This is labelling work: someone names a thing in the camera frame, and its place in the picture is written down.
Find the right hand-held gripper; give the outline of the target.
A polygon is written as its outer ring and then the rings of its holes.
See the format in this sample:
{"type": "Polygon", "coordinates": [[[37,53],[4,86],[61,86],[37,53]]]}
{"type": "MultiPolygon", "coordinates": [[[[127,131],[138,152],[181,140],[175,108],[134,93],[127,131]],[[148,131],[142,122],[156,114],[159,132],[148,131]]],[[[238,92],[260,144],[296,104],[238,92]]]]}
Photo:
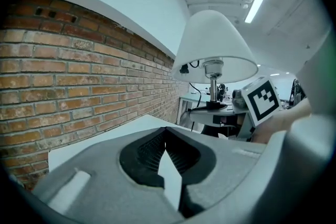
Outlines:
{"type": "Polygon", "coordinates": [[[233,91],[233,110],[244,114],[237,139],[249,140],[256,128],[280,110],[280,100],[273,83],[260,77],[239,90],[233,91]]]}

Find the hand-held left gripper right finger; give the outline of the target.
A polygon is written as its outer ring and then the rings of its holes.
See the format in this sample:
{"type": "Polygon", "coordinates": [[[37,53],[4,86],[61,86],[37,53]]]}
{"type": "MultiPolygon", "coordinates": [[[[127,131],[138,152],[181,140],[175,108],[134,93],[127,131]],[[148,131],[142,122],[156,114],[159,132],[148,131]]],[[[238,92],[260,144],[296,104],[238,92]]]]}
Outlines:
{"type": "Polygon", "coordinates": [[[208,210],[250,173],[264,144],[215,138],[167,127],[167,151],[182,177],[179,211],[184,218],[208,210]]]}

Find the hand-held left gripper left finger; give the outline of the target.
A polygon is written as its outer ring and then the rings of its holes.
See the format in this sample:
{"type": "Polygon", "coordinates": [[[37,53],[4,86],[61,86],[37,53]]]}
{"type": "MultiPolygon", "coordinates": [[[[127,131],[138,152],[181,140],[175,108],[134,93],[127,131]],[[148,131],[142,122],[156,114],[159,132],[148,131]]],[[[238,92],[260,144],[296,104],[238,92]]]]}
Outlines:
{"type": "Polygon", "coordinates": [[[35,187],[47,223],[177,223],[182,215],[162,188],[137,184],[120,165],[121,150],[150,134],[141,131],[85,148],[35,187]]]}

